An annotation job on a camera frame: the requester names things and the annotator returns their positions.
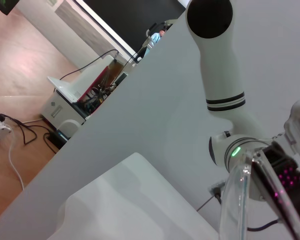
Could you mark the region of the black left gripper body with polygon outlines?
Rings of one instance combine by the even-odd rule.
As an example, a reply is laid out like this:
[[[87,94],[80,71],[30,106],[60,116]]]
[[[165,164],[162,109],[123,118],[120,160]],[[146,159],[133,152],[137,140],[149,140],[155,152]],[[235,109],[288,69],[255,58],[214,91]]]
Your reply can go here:
[[[300,171],[297,162],[273,142],[253,154],[251,178],[294,240],[300,240]]]

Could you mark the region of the grey socket with black plug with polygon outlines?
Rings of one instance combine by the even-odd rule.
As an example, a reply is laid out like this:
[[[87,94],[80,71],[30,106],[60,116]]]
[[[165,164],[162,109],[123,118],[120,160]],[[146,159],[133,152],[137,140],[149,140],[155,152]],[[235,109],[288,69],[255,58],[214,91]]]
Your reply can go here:
[[[218,203],[221,205],[222,204],[222,191],[225,189],[226,186],[226,181],[220,181],[215,183],[209,188],[210,194],[217,199]]]

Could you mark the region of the person in blue shirt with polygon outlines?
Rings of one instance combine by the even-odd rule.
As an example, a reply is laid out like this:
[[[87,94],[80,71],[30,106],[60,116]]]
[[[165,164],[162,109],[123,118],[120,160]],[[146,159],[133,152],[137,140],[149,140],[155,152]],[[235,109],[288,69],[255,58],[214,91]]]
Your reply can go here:
[[[161,29],[159,32],[155,32],[150,35],[150,30],[146,31],[146,40],[142,44],[142,47],[145,49],[143,57],[158,43],[162,36],[166,33],[164,29]]]

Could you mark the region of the large black screen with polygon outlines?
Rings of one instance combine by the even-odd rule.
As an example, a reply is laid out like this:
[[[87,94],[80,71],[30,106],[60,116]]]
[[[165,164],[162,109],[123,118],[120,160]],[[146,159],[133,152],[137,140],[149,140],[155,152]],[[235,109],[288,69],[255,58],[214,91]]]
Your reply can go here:
[[[153,24],[177,19],[185,11],[178,0],[76,0],[99,24],[107,25],[134,52]]]

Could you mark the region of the white equipment cabinet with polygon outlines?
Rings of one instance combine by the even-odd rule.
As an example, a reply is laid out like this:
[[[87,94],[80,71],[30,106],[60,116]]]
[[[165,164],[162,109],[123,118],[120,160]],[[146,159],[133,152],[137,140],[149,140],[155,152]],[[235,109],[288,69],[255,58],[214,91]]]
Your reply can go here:
[[[117,60],[123,65],[121,72],[114,80],[116,88],[120,81],[128,75],[126,68],[135,65],[133,58],[122,62],[116,57],[106,55],[104,58],[98,59],[89,66],[84,67],[73,81],[66,81],[65,76],[60,79],[52,76],[47,77],[47,81],[53,86],[54,92],[42,107],[41,115],[56,131],[60,130],[67,138],[71,138],[90,118],[93,113],[90,116],[86,116],[76,106],[76,102],[87,90],[89,84],[92,83],[92,73],[96,73],[97,70],[108,66],[113,60]]]

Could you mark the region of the black power brick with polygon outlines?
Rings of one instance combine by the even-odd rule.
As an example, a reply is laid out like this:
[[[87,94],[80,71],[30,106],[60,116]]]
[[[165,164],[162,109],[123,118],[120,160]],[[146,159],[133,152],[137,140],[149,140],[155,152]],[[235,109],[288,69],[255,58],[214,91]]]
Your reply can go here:
[[[48,146],[48,148],[56,154],[57,151],[48,143],[48,141],[54,145],[58,150],[60,150],[68,141],[67,138],[60,130],[57,131],[49,131],[43,135],[43,141]]]

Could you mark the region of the dark screen with green glow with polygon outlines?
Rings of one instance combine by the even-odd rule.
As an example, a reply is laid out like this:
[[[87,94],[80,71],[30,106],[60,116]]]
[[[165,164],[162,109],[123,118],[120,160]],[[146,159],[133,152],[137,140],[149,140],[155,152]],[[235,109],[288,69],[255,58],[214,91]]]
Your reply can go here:
[[[0,11],[4,15],[8,15],[20,0],[0,0]]]

